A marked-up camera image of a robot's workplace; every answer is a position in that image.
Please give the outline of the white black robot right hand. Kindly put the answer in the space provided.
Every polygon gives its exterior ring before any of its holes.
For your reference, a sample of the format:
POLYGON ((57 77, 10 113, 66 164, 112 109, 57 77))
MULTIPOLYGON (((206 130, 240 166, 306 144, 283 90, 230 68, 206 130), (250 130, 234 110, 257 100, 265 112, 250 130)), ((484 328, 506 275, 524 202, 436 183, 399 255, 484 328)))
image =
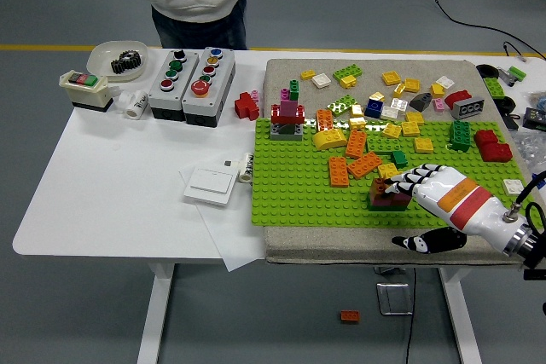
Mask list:
POLYGON ((392 243, 422 254, 460 249, 468 236, 479 236, 495 250, 522 253, 531 229, 520 214, 511 214, 501 200, 453 167, 424 164, 393 176, 388 194, 407 194, 447 226, 417 236, 396 236, 392 243))

